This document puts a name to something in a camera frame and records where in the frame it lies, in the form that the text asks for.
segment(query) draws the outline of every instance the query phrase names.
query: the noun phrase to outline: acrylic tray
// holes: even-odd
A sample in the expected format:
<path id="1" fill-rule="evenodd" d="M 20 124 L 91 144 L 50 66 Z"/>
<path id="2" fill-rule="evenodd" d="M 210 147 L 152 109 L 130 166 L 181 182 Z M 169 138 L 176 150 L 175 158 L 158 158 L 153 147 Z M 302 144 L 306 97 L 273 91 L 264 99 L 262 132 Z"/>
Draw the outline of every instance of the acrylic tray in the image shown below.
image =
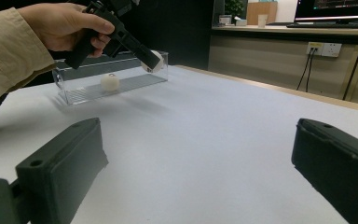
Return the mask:
<path id="1" fill-rule="evenodd" d="M 168 80 L 168 53 L 161 52 L 162 68 L 149 73 L 141 66 L 141 61 L 130 52 L 121 52 L 115 58 L 101 56 L 87 58 L 82 65 L 73 69 L 64 60 L 56 61 L 53 77 L 59 88 L 59 95 L 68 105 L 77 105 L 104 96 L 118 94 Z M 101 78 L 115 74 L 119 86 L 115 91 L 105 91 Z"/>

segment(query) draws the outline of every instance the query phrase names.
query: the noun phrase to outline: beige sleeve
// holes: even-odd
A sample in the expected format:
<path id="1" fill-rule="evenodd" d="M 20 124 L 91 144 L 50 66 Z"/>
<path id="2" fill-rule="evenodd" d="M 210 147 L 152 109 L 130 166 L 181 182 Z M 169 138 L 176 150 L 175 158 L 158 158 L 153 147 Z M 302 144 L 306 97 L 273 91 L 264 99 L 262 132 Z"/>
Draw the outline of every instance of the beige sleeve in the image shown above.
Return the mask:
<path id="1" fill-rule="evenodd" d="M 48 50 L 20 13 L 0 11 L 0 96 L 55 67 Z"/>

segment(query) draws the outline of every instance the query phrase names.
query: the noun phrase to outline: computer monitor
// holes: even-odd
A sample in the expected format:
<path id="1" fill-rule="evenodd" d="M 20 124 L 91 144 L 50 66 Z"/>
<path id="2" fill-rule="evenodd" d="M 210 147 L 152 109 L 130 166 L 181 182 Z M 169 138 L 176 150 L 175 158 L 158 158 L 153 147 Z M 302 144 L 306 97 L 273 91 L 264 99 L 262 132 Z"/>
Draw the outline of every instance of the computer monitor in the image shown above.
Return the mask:
<path id="1" fill-rule="evenodd" d="M 297 0 L 295 22 L 358 21 L 358 0 Z"/>

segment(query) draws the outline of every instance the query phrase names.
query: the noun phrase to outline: white wall socket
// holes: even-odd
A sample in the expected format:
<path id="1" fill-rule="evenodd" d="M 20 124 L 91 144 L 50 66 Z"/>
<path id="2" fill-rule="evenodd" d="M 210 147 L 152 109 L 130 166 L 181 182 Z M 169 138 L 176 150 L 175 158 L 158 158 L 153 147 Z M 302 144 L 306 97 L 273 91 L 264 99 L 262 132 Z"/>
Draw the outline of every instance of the white wall socket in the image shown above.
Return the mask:
<path id="1" fill-rule="evenodd" d="M 309 42 L 308 43 L 308 47 L 307 47 L 307 54 L 312 54 L 312 52 L 310 52 L 310 49 L 317 49 L 313 55 L 322 55 L 322 49 L 324 48 L 324 43 L 320 43 L 320 42 Z"/>
<path id="2" fill-rule="evenodd" d="M 341 50 L 341 46 L 342 44 L 324 43 L 324 48 L 322 49 L 322 56 L 338 57 L 339 51 Z"/>

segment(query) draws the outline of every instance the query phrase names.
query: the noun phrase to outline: white ball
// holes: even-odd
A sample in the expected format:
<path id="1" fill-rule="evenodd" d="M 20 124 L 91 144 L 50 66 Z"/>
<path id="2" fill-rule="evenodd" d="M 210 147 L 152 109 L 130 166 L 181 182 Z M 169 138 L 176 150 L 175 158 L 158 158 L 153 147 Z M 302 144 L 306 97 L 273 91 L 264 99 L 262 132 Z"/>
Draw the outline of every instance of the white ball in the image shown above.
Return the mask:
<path id="1" fill-rule="evenodd" d="M 115 91 L 120 85 L 120 80 L 118 77 L 113 74 L 107 74 L 101 78 L 101 87 L 104 91 Z"/>
<path id="2" fill-rule="evenodd" d="M 149 72 L 149 73 L 157 73 L 161 68 L 162 68 L 162 65 L 164 64 L 164 59 L 162 58 L 161 54 L 159 54 L 157 51 L 155 50 L 151 50 L 156 56 L 159 57 L 159 62 L 158 64 L 156 65 L 155 68 L 151 69 L 149 68 L 146 64 L 142 63 L 141 62 L 141 66 L 143 67 L 143 69 L 146 71 L 146 72 Z"/>

